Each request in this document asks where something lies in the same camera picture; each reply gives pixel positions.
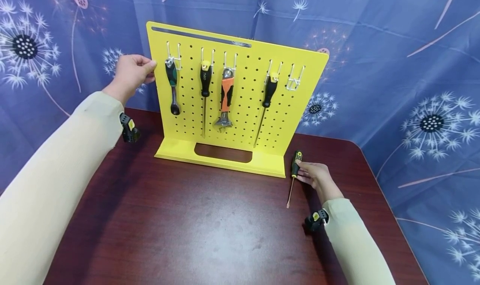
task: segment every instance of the pegboard slot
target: pegboard slot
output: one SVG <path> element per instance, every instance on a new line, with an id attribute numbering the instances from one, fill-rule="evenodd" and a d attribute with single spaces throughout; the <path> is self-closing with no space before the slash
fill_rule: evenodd
<path id="1" fill-rule="evenodd" d="M 209 144 L 197 143 L 195 145 L 195 153 L 199 156 L 224 159 L 240 163 L 249 163 L 252 161 L 252 152 L 246 150 L 236 150 L 214 146 Z"/>
<path id="2" fill-rule="evenodd" d="M 227 44 L 227 45 L 236 45 L 236 46 L 241 46 L 243 48 L 251 48 L 252 47 L 252 44 L 246 43 L 246 42 L 241 42 L 241 41 L 236 41 L 236 40 L 225 40 L 225 39 L 222 39 L 222 38 L 199 35 L 199 34 L 195 34 L 195 33 L 183 32 L 183 31 L 178 31 L 178 30 L 170 30 L 170 29 L 164 29 L 164 28 L 158 28 L 158 27 L 152 27 L 151 30 L 153 30 L 155 32 L 171 33 L 171 34 L 174 34 L 174 35 L 181 35 L 181 36 L 186 36 L 186 37 L 190 37 L 190 38 L 198 38 L 198 39 L 218 42 L 218 43 L 222 43 L 222 44 Z"/>

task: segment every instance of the human hand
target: human hand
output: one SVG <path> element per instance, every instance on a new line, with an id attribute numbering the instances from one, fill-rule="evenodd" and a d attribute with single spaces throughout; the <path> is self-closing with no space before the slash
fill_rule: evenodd
<path id="1" fill-rule="evenodd" d="M 337 184 L 332 179 L 328 166 L 321 163 L 301 162 L 297 160 L 300 167 L 297 179 L 309 184 L 317 191 L 320 202 L 323 204 L 327 200 L 334 200 L 343 197 Z"/>
<path id="2" fill-rule="evenodd" d="M 315 190 L 320 187 L 320 183 L 332 181 L 328 166 L 325 164 L 297 160 L 297 165 L 300 167 L 297 179 L 309 184 Z"/>
<path id="3" fill-rule="evenodd" d="M 113 81 L 102 91 L 125 105 L 142 83 L 154 82 L 156 66 L 157 62 L 142 55 L 122 55 Z"/>

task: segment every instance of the black screwdriver handle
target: black screwdriver handle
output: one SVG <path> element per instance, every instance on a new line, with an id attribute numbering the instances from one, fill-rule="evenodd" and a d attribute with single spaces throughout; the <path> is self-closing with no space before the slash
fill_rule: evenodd
<path id="1" fill-rule="evenodd" d="M 200 69 L 200 82 L 202 82 L 202 96 L 210 96 L 210 81 L 212 79 L 212 67 L 209 61 L 202 61 Z"/>
<path id="2" fill-rule="evenodd" d="M 265 98 L 263 99 L 262 106 L 269 108 L 272 102 L 273 94 L 277 90 L 278 84 L 278 74 L 272 73 L 271 76 L 268 76 L 267 84 L 265 86 Z"/>
<path id="3" fill-rule="evenodd" d="M 299 169 L 300 167 L 298 166 L 298 164 L 295 162 L 297 160 L 300 160 L 302 159 L 302 153 L 300 150 L 295 150 L 295 155 L 293 157 L 293 160 L 292 160 L 292 177 L 293 178 L 296 178 L 298 173 L 299 173 Z"/>

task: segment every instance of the screwdriver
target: screwdriver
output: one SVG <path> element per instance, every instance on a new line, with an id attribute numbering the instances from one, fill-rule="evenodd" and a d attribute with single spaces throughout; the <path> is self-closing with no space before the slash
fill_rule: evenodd
<path id="1" fill-rule="evenodd" d="M 290 185 L 290 193 L 288 194 L 288 202 L 287 202 L 287 209 L 290 208 L 290 197 L 292 196 L 292 189 L 293 189 L 293 181 L 297 178 L 297 174 L 299 173 L 300 167 L 295 162 L 297 160 L 301 161 L 302 153 L 299 150 L 295 151 L 295 156 L 292 160 L 292 184 Z"/>
<path id="2" fill-rule="evenodd" d="M 265 111 L 267 108 L 270 107 L 270 104 L 272 102 L 272 96 L 275 93 L 275 90 L 277 90 L 277 84 L 278 84 L 278 74 L 277 73 L 272 73 L 270 76 L 268 76 L 266 85 L 265 85 L 265 98 L 263 99 L 262 106 L 263 106 L 263 112 L 262 112 L 262 119 L 260 120 L 260 124 L 258 126 L 257 130 L 257 136 L 255 137 L 255 143 L 253 144 L 253 147 L 257 146 L 257 140 L 258 136 L 260 134 L 260 128 L 262 127 L 262 122 L 263 122 L 263 117 L 265 116 Z"/>
<path id="3" fill-rule="evenodd" d="M 203 96 L 203 132 L 202 137 L 205 138 L 205 127 L 206 127 L 206 109 L 207 109 L 207 98 L 210 96 L 209 86 L 210 80 L 212 79 L 212 67 L 210 66 L 209 61 L 202 61 L 200 63 L 200 82 L 202 82 L 202 96 Z"/>

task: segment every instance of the blue curtain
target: blue curtain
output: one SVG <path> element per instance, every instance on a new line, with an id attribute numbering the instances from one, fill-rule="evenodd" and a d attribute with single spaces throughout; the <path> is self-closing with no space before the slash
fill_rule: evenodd
<path id="1" fill-rule="evenodd" d="M 431 284 L 480 280 L 479 0 L 0 0 L 0 191 L 148 20 L 328 53 L 298 133 L 355 142 Z M 155 85 L 127 105 L 158 111 Z"/>

